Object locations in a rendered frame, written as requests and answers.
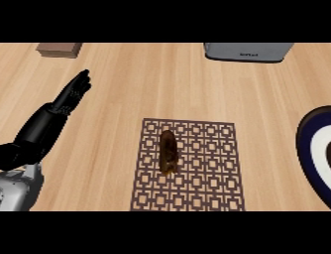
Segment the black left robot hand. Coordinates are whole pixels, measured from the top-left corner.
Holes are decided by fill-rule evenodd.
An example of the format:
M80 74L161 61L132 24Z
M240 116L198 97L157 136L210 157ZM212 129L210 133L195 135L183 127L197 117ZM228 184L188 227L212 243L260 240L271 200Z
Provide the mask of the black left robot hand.
M64 87L57 99L34 112L15 140L0 145L0 170L11 171L40 163L61 136L68 118L90 89L85 69Z

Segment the brown oblong lemon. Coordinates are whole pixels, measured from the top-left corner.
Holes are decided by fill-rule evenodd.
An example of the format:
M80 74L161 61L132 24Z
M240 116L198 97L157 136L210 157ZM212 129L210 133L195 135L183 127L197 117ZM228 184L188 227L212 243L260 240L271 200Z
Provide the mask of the brown oblong lemon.
M178 142L175 134L166 130L160 136L160 171L163 174L178 172Z

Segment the brown patterned placemat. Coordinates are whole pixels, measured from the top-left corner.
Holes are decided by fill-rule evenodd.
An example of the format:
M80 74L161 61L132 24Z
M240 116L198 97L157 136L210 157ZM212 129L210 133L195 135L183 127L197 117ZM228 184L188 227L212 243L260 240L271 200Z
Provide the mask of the brown patterned placemat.
M160 136L178 141L178 172L160 172ZM245 196L237 126L147 118L142 120L130 208L139 211L244 211Z

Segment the navy and white plate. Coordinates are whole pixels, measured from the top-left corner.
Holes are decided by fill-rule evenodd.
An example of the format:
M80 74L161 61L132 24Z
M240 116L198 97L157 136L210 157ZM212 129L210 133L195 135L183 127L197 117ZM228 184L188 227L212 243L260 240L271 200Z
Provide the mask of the navy and white plate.
M331 105L315 108L302 118L296 150L303 174L331 208Z

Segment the brown wooden block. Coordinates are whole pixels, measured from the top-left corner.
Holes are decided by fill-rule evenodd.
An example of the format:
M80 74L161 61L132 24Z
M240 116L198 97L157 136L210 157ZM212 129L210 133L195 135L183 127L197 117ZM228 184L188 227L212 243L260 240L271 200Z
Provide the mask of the brown wooden block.
M74 59L82 50L82 43L39 43L37 51L43 57Z

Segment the grey appliance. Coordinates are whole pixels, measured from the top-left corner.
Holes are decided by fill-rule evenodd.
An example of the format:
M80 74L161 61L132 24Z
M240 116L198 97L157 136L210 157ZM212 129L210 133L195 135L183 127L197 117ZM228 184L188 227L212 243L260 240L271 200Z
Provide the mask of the grey appliance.
M216 61L281 63L293 43L204 43L206 57Z

